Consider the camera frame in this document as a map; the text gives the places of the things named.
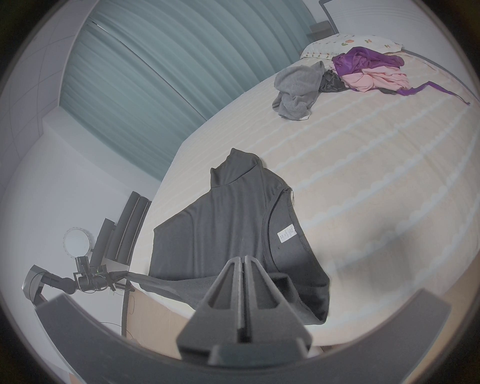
curtain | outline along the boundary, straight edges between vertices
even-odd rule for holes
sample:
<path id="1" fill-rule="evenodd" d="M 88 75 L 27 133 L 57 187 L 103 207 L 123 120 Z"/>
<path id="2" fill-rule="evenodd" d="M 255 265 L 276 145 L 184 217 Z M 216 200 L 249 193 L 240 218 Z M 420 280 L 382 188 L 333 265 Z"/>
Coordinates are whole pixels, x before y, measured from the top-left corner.
<path id="1" fill-rule="evenodd" d="M 314 23 L 302 0 L 100 0 L 60 105 L 161 180 L 193 131 L 299 59 Z"/>

purple satin fabric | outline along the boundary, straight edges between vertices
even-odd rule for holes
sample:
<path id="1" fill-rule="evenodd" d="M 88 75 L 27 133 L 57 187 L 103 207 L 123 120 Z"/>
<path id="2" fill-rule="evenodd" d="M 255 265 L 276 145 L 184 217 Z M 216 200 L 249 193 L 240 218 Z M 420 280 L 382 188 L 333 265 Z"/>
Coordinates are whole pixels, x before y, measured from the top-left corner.
<path id="1" fill-rule="evenodd" d="M 365 47 L 353 47 L 347 53 L 341 53 L 338 56 L 334 56 L 332 58 L 332 61 L 333 61 L 333 64 L 335 65 L 336 73 L 340 77 L 351 74 L 351 73 L 359 73 L 361 72 L 362 69 L 365 69 L 365 68 L 377 68 L 383 65 L 400 68 L 405 64 L 403 59 L 399 56 L 393 56 L 393 55 L 387 56 L 382 53 L 372 51 L 371 49 L 368 49 Z M 424 89 L 428 85 L 446 94 L 456 96 L 460 100 L 462 100 L 465 104 L 470 105 L 468 101 L 465 101 L 462 97 L 460 97 L 456 93 L 452 91 L 448 91 L 442 86 L 431 81 L 427 81 L 426 83 L 418 86 L 417 88 L 400 89 L 397 91 L 397 93 L 402 96 L 414 95 L 417 92 L 420 92 L 422 89 Z"/>
<path id="2" fill-rule="evenodd" d="M 332 58 L 338 76 L 359 73 L 364 68 L 377 68 L 383 65 L 400 68 L 405 64 L 399 56 L 387 56 L 364 47 L 353 47 L 347 53 Z"/>

pillowcase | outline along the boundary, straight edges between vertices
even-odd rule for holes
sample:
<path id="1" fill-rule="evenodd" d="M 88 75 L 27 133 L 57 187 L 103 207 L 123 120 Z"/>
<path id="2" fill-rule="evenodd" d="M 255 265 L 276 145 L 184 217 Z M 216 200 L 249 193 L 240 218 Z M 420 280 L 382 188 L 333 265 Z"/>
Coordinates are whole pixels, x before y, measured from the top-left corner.
<path id="1" fill-rule="evenodd" d="M 317 57 L 331 60 L 333 56 L 347 53 L 353 47 L 365 47 L 379 53 L 388 53 L 399 52 L 403 46 L 375 35 L 345 35 L 339 33 L 310 43 L 303 50 L 300 58 Z"/>

beige mattress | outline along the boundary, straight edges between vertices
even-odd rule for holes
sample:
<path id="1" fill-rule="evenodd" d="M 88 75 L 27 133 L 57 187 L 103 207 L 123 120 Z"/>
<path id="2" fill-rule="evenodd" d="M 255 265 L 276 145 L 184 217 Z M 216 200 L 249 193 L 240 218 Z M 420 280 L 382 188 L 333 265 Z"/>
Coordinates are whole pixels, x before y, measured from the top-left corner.
<path id="1" fill-rule="evenodd" d="M 449 74 L 400 55 L 413 86 L 431 80 L 471 105 L 431 87 L 413 96 L 348 90 L 320 94 L 308 120 L 289 121 L 272 111 L 272 76 L 182 144 L 130 270 L 148 273 L 153 229 L 208 192 L 210 168 L 235 147 L 257 154 L 293 188 L 300 225 L 330 276 L 327 321 L 307 326 L 315 345 L 363 335 L 421 287 L 446 292 L 479 250 L 480 105 Z M 184 316 L 193 313 L 147 295 Z"/>

pink garment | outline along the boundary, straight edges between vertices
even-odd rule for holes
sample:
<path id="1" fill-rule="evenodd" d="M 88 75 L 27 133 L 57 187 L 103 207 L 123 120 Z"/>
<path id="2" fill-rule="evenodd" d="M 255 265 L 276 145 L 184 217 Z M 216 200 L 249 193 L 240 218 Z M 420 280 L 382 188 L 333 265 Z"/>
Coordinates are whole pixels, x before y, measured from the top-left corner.
<path id="1" fill-rule="evenodd" d="M 372 88 L 385 88 L 392 91 L 411 88 L 407 75 L 395 67 L 363 68 L 360 73 L 346 74 L 341 78 L 350 88 L 360 92 L 366 92 Z"/>

